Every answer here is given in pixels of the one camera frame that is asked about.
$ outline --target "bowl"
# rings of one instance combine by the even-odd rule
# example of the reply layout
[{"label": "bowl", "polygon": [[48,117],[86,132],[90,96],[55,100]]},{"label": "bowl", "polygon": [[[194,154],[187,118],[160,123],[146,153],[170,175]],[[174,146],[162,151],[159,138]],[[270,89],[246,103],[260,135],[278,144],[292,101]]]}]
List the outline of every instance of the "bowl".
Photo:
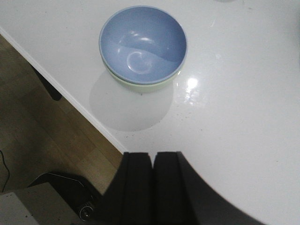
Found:
[{"label": "bowl", "polygon": [[122,84],[151,91],[165,86],[181,68],[187,39],[165,11],[134,6],[111,16],[99,37],[104,65]]}]

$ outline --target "wooden floor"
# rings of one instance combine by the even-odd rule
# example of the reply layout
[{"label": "wooden floor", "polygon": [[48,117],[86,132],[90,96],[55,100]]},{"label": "wooden floor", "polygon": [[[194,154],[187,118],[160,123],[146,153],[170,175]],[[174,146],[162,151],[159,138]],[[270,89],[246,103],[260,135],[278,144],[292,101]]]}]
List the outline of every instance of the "wooden floor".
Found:
[{"label": "wooden floor", "polygon": [[[122,155],[66,100],[53,101],[30,64],[0,36],[0,149],[5,191],[49,171],[86,177],[101,193]],[[0,161],[0,187],[7,172]]]}]

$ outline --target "table leg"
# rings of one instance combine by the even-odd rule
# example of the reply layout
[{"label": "table leg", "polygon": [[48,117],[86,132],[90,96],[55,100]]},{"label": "table leg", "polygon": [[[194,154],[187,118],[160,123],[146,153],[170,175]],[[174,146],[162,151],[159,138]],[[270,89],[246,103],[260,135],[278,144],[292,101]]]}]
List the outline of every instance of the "table leg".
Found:
[{"label": "table leg", "polygon": [[33,66],[31,67],[36,73],[39,80],[42,82],[43,86],[46,88],[51,98],[55,101],[59,101],[62,95]]}]

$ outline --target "black cable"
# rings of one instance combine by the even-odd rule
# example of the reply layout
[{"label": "black cable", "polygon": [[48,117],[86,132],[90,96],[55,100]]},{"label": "black cable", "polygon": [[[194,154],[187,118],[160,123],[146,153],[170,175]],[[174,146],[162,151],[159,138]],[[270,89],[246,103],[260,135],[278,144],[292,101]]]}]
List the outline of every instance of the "black cable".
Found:
[{"label": "black cable", "polygon": [[3,185],[3,188],[2,188],[2,192],[4,192],[4,188],[5,188],[6,184],[8,183],[8,179],[10,177],[10,172],[9,172],[8,166],[5,164],[4,155],[3,155],[3,152],[1,150],[0,150],[0,153],[2,155],[3,164],[4,164],[4,166],[5,166],[5,168],[7,169],[7,172],[8,172],[7,179],[6,179],[6,181],[5,181],[4,185]]}]

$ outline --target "white tabletop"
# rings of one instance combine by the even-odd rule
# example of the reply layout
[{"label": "white tabletop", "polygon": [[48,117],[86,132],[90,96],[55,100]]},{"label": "white tabletop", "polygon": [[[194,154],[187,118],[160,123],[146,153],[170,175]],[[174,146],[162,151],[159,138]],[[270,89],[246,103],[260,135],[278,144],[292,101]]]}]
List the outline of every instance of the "white tabletop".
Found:
[{"label": "white tabletop", "polygon": [[[182,25],[188,53],[165,89],[106,71],[104,22],[132,5]],[[300,224],[299,0],[0,2],[0,32],[121,152],[182,151],[225,199],[271,225]]]}]

